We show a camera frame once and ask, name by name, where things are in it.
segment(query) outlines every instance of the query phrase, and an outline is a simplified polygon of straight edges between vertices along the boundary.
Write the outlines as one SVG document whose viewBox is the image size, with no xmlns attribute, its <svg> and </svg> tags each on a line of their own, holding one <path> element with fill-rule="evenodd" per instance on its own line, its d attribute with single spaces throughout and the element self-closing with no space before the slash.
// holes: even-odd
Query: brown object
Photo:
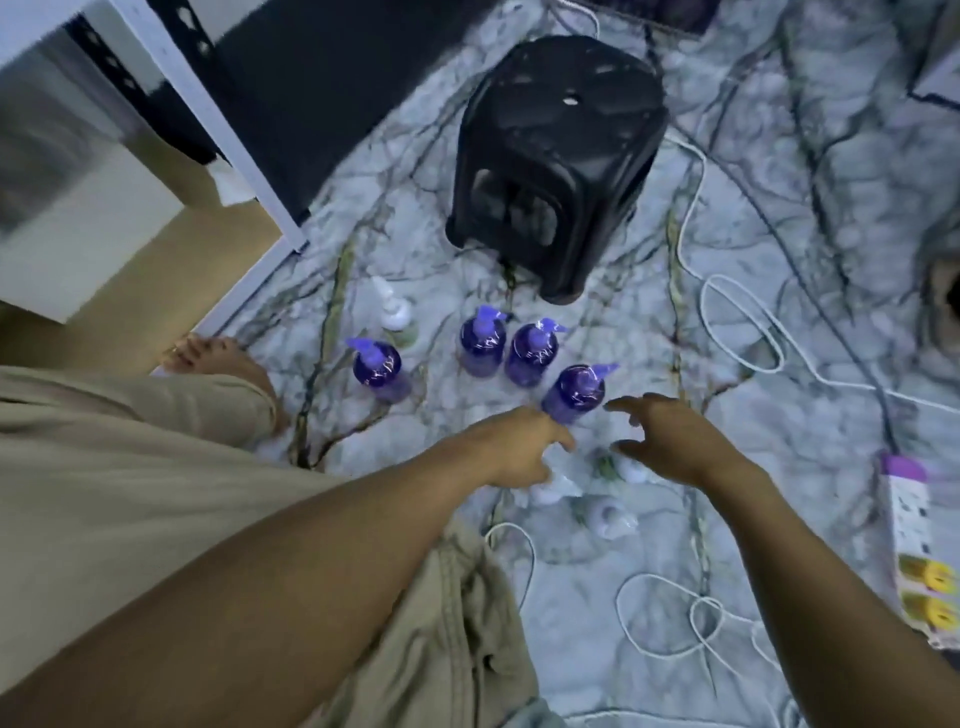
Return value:
<svg viewBox="0 0 960 728">
<path fill-rule="evenodd" d="M 221 207 L 202 166 L 153 134 L 128 147 L 187 207 L 66 324 L 0 311 L 0 364 L 148 374 L 280 238 L 259 202 Z"/>
<path fill-rule="evenodd" d="M 933 338 L 937 346 L 960 353 L 960 318 L 948 302 L 948 295 L 960 279 L 960 255 L 945 257 L 930 266 L 930 294 L 933 304 Z"/>
</svg>

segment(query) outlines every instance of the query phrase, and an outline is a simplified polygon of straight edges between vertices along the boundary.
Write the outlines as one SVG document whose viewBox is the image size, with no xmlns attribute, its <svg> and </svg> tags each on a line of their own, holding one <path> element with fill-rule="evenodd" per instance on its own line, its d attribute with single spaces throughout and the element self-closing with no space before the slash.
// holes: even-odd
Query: hand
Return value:
<svg viewBox="0 0 960 728">
<path fill-rule="evenodd" d="M 620 397 L 604 409 L 626 412 L 645 434 L 643 442 L 620 440 L 613 447 L 668 480 L 704 490 L 726 473 L 762 472 L 706 417 L 672 397 Z"/>
<path fill-rule="evenodd" d="M 462 453 L 465 467 L 480 473 L 489 485 L 529 488 L 550 479 L 550 469 L 541 458 L 553 443 L 560 443 L 567 452 L 576 448 L 566 427 L 538 409 L 518 407 L 471 425 L 441 446 Z"/>
</svg>

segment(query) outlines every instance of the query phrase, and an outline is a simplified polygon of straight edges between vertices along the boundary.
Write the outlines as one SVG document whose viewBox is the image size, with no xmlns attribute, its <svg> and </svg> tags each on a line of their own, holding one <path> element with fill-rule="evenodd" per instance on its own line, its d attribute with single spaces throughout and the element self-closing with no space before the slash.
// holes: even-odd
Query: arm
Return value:
<svg viewBox="0 0 960 728">
<path fill-rule="evenodd" d="M 565 428 L 520 407 L 224 541 L 0 698 L 0 724 L 294 726 L 336 690 L 454 509 Z"/>
<path fill-rule="evenodd" d="M 960 679 L 790 508 L 750 462 L 685 404 L 661 395 L 607 408 L 643 425 L 617 447 L 703 491 L 743 554 L 783 674 L 814 728 L 948 728 Z"/>
</svg>

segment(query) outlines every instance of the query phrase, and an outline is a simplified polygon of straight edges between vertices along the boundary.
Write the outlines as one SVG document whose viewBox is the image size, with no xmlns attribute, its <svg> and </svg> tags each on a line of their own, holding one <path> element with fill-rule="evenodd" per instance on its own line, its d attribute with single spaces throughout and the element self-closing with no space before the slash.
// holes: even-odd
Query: purple pump bottle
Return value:
<svg viewBox="0 0 960 728">
<path fill-rule="evenodd" d="M 373 395 L 395 404 L 410 394 L 410 377 L 403 370 L 400 353 L 390 344 L 371 339 L 348 339 L 347 345 L 357 350 L 353 375 L 370 387 Z"/>
<path fill-rule="evenodd" d="M 504 371 L 518 387 L 536 387 L 543 373 L 557 357 L 557 337 L 554 332 L 564 332 L 553 319 L 540 319 L 535 324 L 520 327 L 510 346 L 510 355 Z"/>
<path fill-rule="evenodd" d="M 540 409 L 561 425 L 572 425 L 582 415 L 599 406 L 607 394 L 604 377 L 619 364 L 574 364 L 567 367 L 546 393 Z"/>
<path fill-rule="evenodd" d="M 482 305 L 460 328 L 460 363 L 470 374 L 481 378 L 496 374 L 507 344 L 505 318 L 507 314 L 493 306 Z"/>
</svg>

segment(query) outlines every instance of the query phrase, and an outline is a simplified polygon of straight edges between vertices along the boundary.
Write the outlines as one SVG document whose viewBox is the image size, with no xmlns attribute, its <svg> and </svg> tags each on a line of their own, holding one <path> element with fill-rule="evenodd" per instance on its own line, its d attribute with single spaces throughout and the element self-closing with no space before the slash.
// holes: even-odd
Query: forearm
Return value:
<svg viewBox="0 0 960 728">
<path fill-rule="evenodd" d="M 705 489 L 729 524 L 771 641 L 813 728 L 955 725 L 960 681 L 759 469 Z"/>
<path fill-rule="evenodd" d="M 298 724 L 370 644 L 474 477 L 429 450 L 247 528 L 41 667 L 5 698 L 4 724 Z"/>
</svg>

